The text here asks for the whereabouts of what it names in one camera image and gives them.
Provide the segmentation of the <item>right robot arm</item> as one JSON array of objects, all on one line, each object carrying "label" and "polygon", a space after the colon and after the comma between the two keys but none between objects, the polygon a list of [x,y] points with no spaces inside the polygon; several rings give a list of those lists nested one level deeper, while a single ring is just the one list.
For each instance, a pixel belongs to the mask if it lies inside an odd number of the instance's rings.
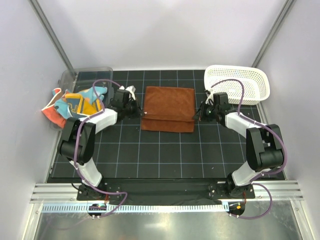
[{"label": "right robot arm", "polygon": [[193,119],[199,122],[215,120],[245,138],[246,161],[228,174],[223,186],[224,194],[229,198],[241,198],[250,190],[254,178],[282,167],[285,163],[279,126],[256,122],[232,109],[226,92],[214,93],[212,100],[203,101]]}]

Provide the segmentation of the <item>blue and orange towel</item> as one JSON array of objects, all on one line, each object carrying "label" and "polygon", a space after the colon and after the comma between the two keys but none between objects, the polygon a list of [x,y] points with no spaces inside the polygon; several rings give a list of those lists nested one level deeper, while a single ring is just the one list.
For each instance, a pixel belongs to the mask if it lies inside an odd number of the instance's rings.
[{"label": "blue and orange towel", "polygon": [[73,118],[84,118],[103,109],[103,100],[107,91],[106,87],[101,86],[91,87],[77,93],[71,93],[67,89],[54,105],[68,107]]}]

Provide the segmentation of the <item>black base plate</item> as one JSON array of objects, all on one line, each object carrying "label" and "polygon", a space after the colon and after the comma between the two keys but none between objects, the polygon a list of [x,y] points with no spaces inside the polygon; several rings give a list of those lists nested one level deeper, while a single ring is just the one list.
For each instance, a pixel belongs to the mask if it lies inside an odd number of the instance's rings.
[{"label": "black base plate", "polygon": [[96,188],[107,192],[112,202],[121,197],[111,193],[126,192],[130,205],[255,198],[251,184],[235,186],[226,178],[103,178]]}]

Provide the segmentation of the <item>brown towel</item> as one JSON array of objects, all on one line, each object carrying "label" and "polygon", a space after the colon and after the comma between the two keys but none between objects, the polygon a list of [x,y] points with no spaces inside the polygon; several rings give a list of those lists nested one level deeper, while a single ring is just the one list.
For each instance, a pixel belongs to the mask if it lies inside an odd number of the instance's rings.
[{"label": "brown towel", "polygon": [[192,133],[195,129],[195,90],[185,87],[148,86],[141,129],[153,132]]}]

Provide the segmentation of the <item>salmon pink towel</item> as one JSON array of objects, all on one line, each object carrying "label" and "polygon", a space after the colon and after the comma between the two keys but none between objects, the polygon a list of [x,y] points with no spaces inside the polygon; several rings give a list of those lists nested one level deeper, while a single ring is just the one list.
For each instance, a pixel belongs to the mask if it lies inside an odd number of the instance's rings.
[{"label": "salmon pink towel", "polygon": [[61,129],[65,127],[67,119],[72,116],[69,108],[64,105],[46,106],[41,111],[53,124],[56,124]]}]

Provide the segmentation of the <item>aluminium rail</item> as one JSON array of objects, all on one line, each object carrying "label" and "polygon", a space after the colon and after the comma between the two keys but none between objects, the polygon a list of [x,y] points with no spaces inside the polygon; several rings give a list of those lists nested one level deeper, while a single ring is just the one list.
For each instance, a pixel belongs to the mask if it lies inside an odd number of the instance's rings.
[{"label": "aluminium rail", "polygon": [[[304,197],[296,180],[262,180],[256,184],[265,186],[274,201],[303,201]],[[76,190],[69,183],[39,183],[36,184],[30,203],[62,203],[74,202]]]}]

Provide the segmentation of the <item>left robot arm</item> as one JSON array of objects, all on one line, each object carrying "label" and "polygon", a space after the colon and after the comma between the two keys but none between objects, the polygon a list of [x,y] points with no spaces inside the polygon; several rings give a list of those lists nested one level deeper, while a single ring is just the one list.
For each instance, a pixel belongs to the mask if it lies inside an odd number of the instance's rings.
[{"label": "left robot arm", "polygon": [[133,85],[126,88],[121,86],[107,108],[91,116],[80,119],[71,117],[66,121],[57,152],[73,165],[81,178],[79,195],[101,200],[108,194],[104,177],[94,161],[96,135],[125,118],[135,119],[144,116],[135,91]]}]

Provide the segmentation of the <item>black grid mat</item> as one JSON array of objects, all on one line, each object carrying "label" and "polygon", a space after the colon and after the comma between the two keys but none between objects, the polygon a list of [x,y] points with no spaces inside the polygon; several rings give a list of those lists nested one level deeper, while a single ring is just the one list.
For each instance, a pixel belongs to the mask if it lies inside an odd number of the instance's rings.
[{"label": "black grid mat", "polygon": [[[114,71],[110,82],[113,92],[134,86],[140,105],[149,86],[194,89],[197,107],[206,97],[203,70]],[[126,118],[96,135],[93,159],[106,178],[224,178],[246,161],[246,140],[215,121],[173,133],[142,130],[140,119]]]}]

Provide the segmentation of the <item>clear plastic bin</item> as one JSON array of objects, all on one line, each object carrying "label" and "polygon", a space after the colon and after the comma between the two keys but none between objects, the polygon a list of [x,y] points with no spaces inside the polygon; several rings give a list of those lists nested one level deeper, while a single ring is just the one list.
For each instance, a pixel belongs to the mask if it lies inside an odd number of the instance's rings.
[{"label": "clear plastic bin", "polygon": [[[54,105],[66,90],[69,90],[71,93],[78,93],[91,87],[106,87],[107,93],[104,95],[102,101],[102,107],[105,108],[114,93],[113,84],[110,82],[112,77],[113,69],[111,67],[83,68],[75,70],[74,72],[67,70],[62,74],[59,87],[52,90],[53,97],[45,107]],[[56,124],[52,124],[55,128],[61,129]]]}]

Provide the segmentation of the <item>white perforated basket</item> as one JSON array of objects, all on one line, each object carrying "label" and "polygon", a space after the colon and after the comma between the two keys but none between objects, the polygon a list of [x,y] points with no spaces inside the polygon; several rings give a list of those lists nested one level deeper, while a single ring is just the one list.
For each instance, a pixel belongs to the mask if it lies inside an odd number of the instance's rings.
[{"label": "white perforated basket", "polygon": [[268,99],[270,84],[260,69],[233,65],[211,65],[204,71],[204,88],[227,93],[230,104],[254,106]]}]

